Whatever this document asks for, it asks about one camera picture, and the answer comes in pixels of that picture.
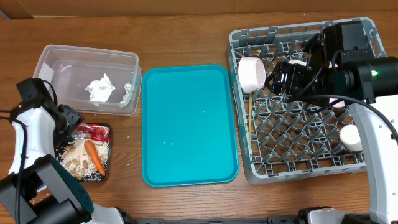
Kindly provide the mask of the white napkin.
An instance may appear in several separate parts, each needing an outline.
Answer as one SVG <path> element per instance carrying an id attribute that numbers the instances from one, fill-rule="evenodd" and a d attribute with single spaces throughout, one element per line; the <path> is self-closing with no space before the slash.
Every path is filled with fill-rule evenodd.
<path id="1" fill-rule="evenodd" d="M 124 85 L 125 94 L 119 103 L 121 108 L 125 107 L 130 102 L 131 87 L 132 87 L 132 84 L 130 82 L 125 83 L 125 85 Z"/>
<path id="2" fill-rule="evenodd" d="M 89 100 L 95 102 L 107 102 L 112 92 L 116 89 L 111 80 L 104 74 L 100 80 L 93 80 L 85 90 L 89 92 Z"/>

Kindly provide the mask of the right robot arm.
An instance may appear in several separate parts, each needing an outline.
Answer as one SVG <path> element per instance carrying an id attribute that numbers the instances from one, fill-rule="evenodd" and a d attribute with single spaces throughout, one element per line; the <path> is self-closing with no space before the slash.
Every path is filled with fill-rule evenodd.
<path id="1" fill-rule="evenodd" d="M 274 94 L 326 110 L 343 102 L 358 129 L 370 188 L 367 215 L 345 223 L 397 222 L 397 59 L 376 56 L 361 21 L 324 27 L 302 44 L 305 65 L 280 62 L 266 77 Z"/>

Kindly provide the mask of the large pink plate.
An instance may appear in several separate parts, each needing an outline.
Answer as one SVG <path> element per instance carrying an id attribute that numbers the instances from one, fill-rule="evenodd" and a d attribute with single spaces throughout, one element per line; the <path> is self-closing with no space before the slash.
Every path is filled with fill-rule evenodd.
<path id="1" fill-rule="evenodd" d="M 329 103 L 331 104 L 332 107 L 335 107 L 335 108 L 345 107 L 345 102 L 344 102 L 344 100 L 341 100 L 341 99 L 330 98 Z"/>

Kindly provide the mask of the bowl with food scraps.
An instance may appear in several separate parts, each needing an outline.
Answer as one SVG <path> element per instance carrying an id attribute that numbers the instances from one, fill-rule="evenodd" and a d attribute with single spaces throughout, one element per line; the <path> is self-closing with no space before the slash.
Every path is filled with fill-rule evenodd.
<path id="1" fill-rule="evenodd" d="M 266 70 L 262 60 L 257 57 L 242 57 L 238 65 L 238 78 L 245 93 L 263 88 Z"/>

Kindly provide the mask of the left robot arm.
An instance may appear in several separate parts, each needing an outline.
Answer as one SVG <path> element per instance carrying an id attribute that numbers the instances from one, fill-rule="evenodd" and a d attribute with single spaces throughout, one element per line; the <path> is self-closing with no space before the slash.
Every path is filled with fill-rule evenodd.
<path id="1" fill-rule="evenodd" d="M 16 132 L 15 155 L 8 176 L 1 180 L 1 203 L 16 223 L 135 223 L 118 207 L 93 203 L 55 159 L 55 147 L 70 140 L 84 117 L 58 105 L 46 80 L 28 78 L 16 87 L 22 101 L 6 117 Z"/>

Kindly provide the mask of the orange carrot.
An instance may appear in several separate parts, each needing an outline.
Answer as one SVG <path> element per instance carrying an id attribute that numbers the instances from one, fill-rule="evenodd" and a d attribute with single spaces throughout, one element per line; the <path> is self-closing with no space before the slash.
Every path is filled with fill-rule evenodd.
<path id="1" fill-rule="evenodd" d="M 102 161 L 97 153 L 96 146 L 91 140 L 86 140 L 84 143 L 85 151 L 90 156 L 94 166 L 97 168 L 98 172 L 102 175 L 106 175 L 106 171 L 102 165 Z"/>

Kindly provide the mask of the red snack wrapper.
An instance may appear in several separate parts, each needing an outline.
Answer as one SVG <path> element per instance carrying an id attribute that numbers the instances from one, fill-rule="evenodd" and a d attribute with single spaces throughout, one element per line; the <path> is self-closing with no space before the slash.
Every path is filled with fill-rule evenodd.
<path id="1" fill-rule="evenodd" d="M 111 128 L 100 124 L 81 123 L 76 128 L 76 136 L 78 139 L 109 142 Z"/>

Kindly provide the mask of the wooden chopstick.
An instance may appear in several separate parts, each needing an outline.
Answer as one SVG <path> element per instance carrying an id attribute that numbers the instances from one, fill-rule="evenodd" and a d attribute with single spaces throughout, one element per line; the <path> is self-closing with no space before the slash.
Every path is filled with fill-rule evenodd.
<path id="1" fill-rule="evenodd" d="M 249 140 L 251 142 L 252 138 L 252 93 L 249 94 L 249 122 L 248 122 L 248 132 L 249 132 Z"/>

